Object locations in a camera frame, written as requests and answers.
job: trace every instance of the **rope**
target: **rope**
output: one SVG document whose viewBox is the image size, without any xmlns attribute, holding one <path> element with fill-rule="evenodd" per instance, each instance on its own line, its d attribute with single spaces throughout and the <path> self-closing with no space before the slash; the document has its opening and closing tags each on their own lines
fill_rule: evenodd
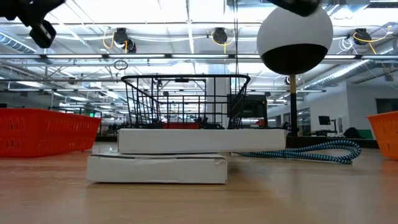
<svg viewBox="0 0 398 224">
<path fill-rule="evenodd" d="M 346 156 L 328 156 L 328 155 L 303 153 L 303 152 L 319 151 L 325 149 L 346 149 L 350 152 L 350 154 Z M 302 148 L 291 148 L 286 150 L 269 151 L 269 152 L 239 152 L 237 154 L 247 157 L 308 159 L 314 161 L 331 161 L 331 162 L 338 162 L 341 164 L 352 164 L 353 163 L 352 159 L 357 158 L 361 154 L 361 148 L 355 142 L 347 140 L 337 140 L 337 141 L 331 141 L 322 144 L 317 144 L 315 146 L 307 146 Z"/>
</svg>

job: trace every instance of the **white box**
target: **white box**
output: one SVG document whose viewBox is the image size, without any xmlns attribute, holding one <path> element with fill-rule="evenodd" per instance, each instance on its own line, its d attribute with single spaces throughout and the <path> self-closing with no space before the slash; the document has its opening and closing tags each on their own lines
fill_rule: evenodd
<svg viewBox="0 0 398 224">
<path fill-rule="evenodd" d="M 107 152 L 87 161 L 87 180 L 110 183 L 226 184 L 219 154 L 134 155 Z"/>
<path fill-rule="evenodd" d="M 118 149 L 123 154 L 178 154 L 258 152 L 283 150 L 282 129 L 120 129 Z"/>
</svg>

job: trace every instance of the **table surface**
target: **table surface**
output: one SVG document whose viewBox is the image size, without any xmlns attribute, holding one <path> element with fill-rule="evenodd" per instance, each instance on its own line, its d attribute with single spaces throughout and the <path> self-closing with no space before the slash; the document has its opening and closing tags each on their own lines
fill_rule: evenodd
<svg viewBox="0 0 398 224">
<path fill-rule="evenodd" d="M 377 149 L 352 166 L 228 157 L 226 185 L 94 184 L 89 154 L 1 159 L 0 223 L 398 222 L 398 161 Z"/>
</svg>

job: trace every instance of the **black and white ball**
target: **black and white ball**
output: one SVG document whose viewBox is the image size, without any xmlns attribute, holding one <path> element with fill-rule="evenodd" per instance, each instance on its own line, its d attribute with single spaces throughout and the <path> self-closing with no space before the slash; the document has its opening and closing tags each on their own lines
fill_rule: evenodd
<svg viewBox="0 0 398 224">
<path fill-rule="evenodd" d="M 260 26 L 257 50 L 272 71 L 297 75 L 317 66 L 332 40 L 333 25 L 322 8 L 302 17 L 278 7 Z"/>
</svg>

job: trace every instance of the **black wire basket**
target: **black wire basket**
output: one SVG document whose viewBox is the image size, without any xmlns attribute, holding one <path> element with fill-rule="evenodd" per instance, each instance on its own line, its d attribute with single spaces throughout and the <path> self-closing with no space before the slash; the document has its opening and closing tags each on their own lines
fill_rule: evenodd
<svg viewBox="0 0 398 224">
<path fill-rule="evenodd" d="M 247 75 L 129 75 L 121 80 L 131 128 L 242 127 Z"/>
</svg>

